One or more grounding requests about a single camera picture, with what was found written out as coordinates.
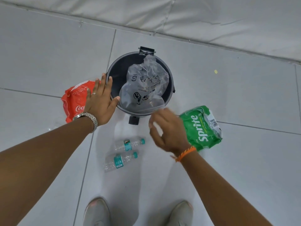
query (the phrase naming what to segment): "forearm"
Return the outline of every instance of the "forearm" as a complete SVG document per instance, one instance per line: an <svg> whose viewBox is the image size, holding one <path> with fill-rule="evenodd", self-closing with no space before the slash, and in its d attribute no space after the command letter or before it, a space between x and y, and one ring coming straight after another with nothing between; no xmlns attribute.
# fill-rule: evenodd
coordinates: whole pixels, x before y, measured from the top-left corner
<svg viewBox="0 0 301 226"><path fill-rule="evenodd" d="M196 151L181 161L215 226L271 224Z"/></svg>
<svg viewBox="0 0 301 226"><path fill-rule="evenodd" d="M17 225L93 130L79 118L0 152L0 225Z"/></svg>

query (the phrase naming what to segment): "orange bracelet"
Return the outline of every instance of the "orange bracelet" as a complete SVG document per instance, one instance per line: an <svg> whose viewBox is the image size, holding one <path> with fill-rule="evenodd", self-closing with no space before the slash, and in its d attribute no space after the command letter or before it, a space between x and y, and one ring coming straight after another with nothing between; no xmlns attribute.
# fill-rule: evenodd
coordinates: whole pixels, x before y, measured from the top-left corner
<svg viewBox="0 0 301 226"><path fill-rule="evenodd" d="M196 150L197 150L197 149L195 148L195 146L191 146L191 148L188 148L188 149L186 149L185 151L183 151L183 152L179 155L179 157L177 157L177 158L176 158L175 156L171 156L171 157L174 158L176 162L180 162L180 161L184 158L185 155L189 154L190 152L194 152L194 151L196 151Z"/></svg>

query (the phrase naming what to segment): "coca-cola wrapper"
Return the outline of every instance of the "coca-cola wrapper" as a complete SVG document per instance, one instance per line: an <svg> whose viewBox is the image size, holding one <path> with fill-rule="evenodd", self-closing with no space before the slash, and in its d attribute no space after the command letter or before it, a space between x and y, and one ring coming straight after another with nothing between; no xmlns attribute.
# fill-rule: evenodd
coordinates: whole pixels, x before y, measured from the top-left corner
<svg viewBox="0 0 301 226"><path fill-rule="evenodd" d="M75 116L82 113L85 109L87 88L92 92L95 81L85 81L76 86L73 86L65 91L61 100L63 101L63 108L67 116L66 122L69 123Z"/></svg>

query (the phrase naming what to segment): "trash bin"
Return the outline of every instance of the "trash bin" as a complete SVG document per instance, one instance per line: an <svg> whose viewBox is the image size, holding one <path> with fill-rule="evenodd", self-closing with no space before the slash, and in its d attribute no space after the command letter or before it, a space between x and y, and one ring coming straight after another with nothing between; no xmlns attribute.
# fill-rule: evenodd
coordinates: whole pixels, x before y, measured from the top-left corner
<svg viewBox="0 0 301 226"><path fill-rule="evenodd" d="M133 64L141 64L143 63L143 59L147 55L153 55L154 56L155 50L151 48L146 47L139 47L139 51L136 52L130 52L127 54L124 54L120 56L118 59L116 59L112 65L110 66L108 72L107 72L107 79L106 83L109 80L109 76L112 76L113 78L113 85L112 85L112 91L111 91L111 98L115 98L119 95L119 91L121 90L121 87L126 84L126 74L128 72L128 68ZM159 63L168 73L169 75L169 83L168 86L162 95L162 98L165 102L165 106L169 102L172 93L175 92L174 84L173 84L173 78L172 74L170 72L170 69L168 66L161 60L160 58L156 57L156 62ZM127 114L130 114L129 124L138 125L139 123L139 117L148 116L151 113L133 113L130 111L127 111L126 109L122 108L120 104L117 105L117 107L124 111Z"/></svg>

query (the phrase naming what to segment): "person's right arm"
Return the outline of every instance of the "person's right arm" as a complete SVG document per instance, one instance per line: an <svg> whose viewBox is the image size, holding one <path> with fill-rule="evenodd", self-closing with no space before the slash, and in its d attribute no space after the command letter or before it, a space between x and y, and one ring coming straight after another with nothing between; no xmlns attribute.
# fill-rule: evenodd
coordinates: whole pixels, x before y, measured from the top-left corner
<svg viewBox="0 0 301 226"><path fill-rule="evenodd" d="M153 122L163 130L162 136L158 134ZM149 127L155 144L165 151L174 153L175 156L191 147L183 121L167 108L152 114ZM215 226L271 226L197 151L184 156L181 163Z"/></svg>

